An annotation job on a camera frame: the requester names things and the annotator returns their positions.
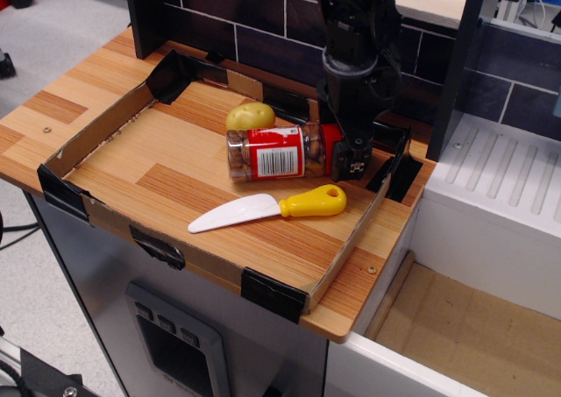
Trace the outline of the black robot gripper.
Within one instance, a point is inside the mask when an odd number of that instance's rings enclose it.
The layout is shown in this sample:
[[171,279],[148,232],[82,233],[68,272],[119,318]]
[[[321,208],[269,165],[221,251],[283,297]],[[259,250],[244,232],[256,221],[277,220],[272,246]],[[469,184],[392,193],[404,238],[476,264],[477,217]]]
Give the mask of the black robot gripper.
[[394,106],[401,93],[401,70],[386,62],[348,66],[324,64],[326,78],[320,92],[345,141],[332,146],[330,176],[334,182],[360,180],[370,163],[374,121]]

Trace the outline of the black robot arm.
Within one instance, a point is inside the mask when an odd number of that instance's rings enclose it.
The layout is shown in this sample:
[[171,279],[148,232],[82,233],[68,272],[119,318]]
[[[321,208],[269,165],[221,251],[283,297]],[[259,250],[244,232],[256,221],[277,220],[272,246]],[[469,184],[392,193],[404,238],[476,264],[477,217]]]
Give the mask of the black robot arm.
[[323,16],[324,79],[317,85],[324,116],[342,138],[330,162],[334,181],[360,179],[369,164],[374,121],[400,94],[402,76],[395,41],[402,16],[395,0],[318,0]]

